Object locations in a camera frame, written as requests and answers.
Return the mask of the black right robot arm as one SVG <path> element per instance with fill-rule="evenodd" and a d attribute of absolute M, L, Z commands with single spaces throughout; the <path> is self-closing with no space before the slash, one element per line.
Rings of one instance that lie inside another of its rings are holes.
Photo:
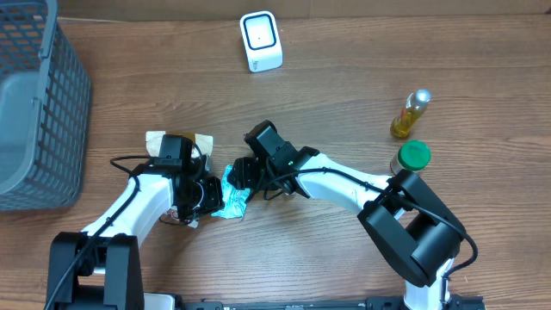
<path fill-rule="evenodd" d="M 467 239 L 462 223 L 421 177 L 408 170 L 372 175 L 296 149 L 271 121 L 245 135 L 252 154 L 234 161 L 227 181 L 236 189 L 298 194 L 353 213 L 393 270 L 406 282 L 405 309 L 447 309 L 449 276 Z"/>

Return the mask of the green white round jar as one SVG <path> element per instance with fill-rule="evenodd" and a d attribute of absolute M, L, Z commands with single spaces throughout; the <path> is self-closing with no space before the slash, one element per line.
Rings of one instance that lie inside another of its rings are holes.
<path fill-rule="evenodd" d="M 429 164 L 430 160 L 430 148 L 423 141 L 410 140 L 393 156 L 390 169 L 394 175 L 402 170 L 419 172 Z"/>

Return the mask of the brown Pantree snack pouch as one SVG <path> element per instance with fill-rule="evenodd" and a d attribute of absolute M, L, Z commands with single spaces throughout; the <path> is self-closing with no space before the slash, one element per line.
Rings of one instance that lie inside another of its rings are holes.
<path fill-rule="evenodd" d="M 212 156 L 214 148 L 214 137 L 199 133 L 177 133 L 168 131 L 147 131 L 145 133 L 145 148 L 151 157 L 159 157 L 162 138 L 165 134 L 182 135 L 185 138 L 192 140 L 198 146 L 193 146 L 191 152 L 191 158 L 199 158 L 199 150 L 203 155 Z M 179 223 L 176 207 L 171 207 L 169 211 L 165 212 L 160 220 L 165 224 L 177 224 Z M 191 227 L 196 228 L 198 226 L 198 220 L 191 222 Z"/>

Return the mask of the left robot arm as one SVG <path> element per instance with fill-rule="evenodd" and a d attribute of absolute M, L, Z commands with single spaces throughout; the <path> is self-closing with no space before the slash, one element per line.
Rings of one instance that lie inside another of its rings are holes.
<path fill-rule="evenodd" d="M 50 247 L 47 309 L 182 309 L 181 297 L 144 290 L 139 248 L 158 221 L 193 226 L 224 206 L 210 157 L 194 139 L 164 134 L 158 155 L 126 169 L 121 196 L 81 232 L 61 232 Z"/>

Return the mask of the teal white packet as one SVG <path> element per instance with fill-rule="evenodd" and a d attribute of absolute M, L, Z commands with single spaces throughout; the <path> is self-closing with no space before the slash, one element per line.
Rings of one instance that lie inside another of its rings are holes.
<path fill-rule="evenodd" d="M 221 179 L 222 199 L 224 207 L 212 213 L 213 217 L 223 219 L 243 218 L 247 208 L 247 198 L 251 192 L 250 189 L 236 189 L 228 182 L 229 173 L 232 170 L 231 165 L 227 165 Z"/>

